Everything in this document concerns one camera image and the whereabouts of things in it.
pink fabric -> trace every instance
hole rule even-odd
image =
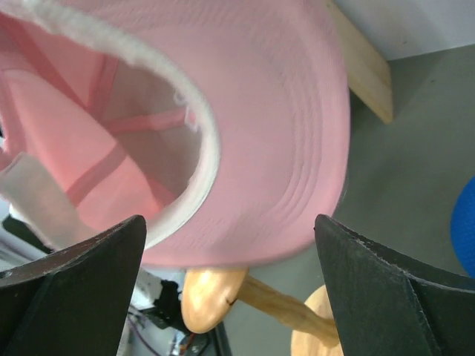
[[[0,10],[2,4],[7,8],[15,3],[21,1],[1,0]],[[350,131],[344,64],[321,1],[58,3],[81,10],[164,53],[199,87],[217,123],[220,167],[212,190],[182,228],[145,251],[143,263],[167,267],[247,266],[289,256],[312,243],[313,220],[320,213],[332,214],[338,202]],[[57,108],[42,104],[47,95],[59,98],[60,93],[31,76],[15,73],[9,79],[16,96],[35,96],[33,89],[16,84],[20,79],[29,81],[25,86],[43,90],[36,98],[28,97],[31,106],[24,104],[19,109],[22,124],[31,125],[26,133],[29,127],[44,133],[57,129],[56,136],[60,136],[59,130],[74,131],[68,127],[75,122],[78,130],[81,125],[89,125],[96,132],[88,139],[91,147],[85,148],[82,164],[68,161],[68,157],[80,153],[78,147],[84,147],[79,140],[63,137],[56,148],[64,152],[53,152],[39,136],[28,137],[28,152],[48,152],[40,160],[68,190],[85,170],[112,150],[119,150],[111,132],[129,130],[130,119],[112,124],[116,131],[101,131],[97,122],[71,100],[62,98]],[[41,118],[54,120],[49,126],[35,125],[35,111],[41,112]],[[153,126],[153,119],[141,120],[137,120],[139,126]],[[60,177],[55,171],[63,164],[68,168]],[[119,168],[122,171],[117,176],[124,174],[128,184],[117,191],[120,179],[114,181],[107,174],[110,182],[91,178],[97,189],[87,190],[85,210],[77,205],[81,218],[94,228],[101,225],[100,220],[112,221],[112,216],[149,214],[165,205],[147,189],[151,185],[143,183],[147,180],[143,170],[137,169],[126,153],[123,160],[117,160]],[[113,206],[103,203],[109,200]],[[134,204],[121,206],[129,200]]]

wooden rod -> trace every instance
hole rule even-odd
[[[319,317],[300,300],[282,294],[249,275],[237,298],[293,330],[316,336],[328,348],[340,343],[335,321]]]

wall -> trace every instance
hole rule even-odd
[[[386,59],[475,43],[474,0],[334,0]]]

wooden peg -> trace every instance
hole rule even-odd
[[[204,333],[213,329],[228,314],[236,300],[242,300],[293,330],[312,335],[326,350],[339,347],[338,332],[332,318],[317,315],[300,300],[249,276],[247,268],[187,271],[182,313],[191,331]]]

wooden disc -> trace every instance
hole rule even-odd
[[[305,304],[321,317],[333,319],[326,286],[314,291]],[[343,356],[341,344],[329,349],[315,336],[303,332],[293,331],[290,345],[292,356]]]

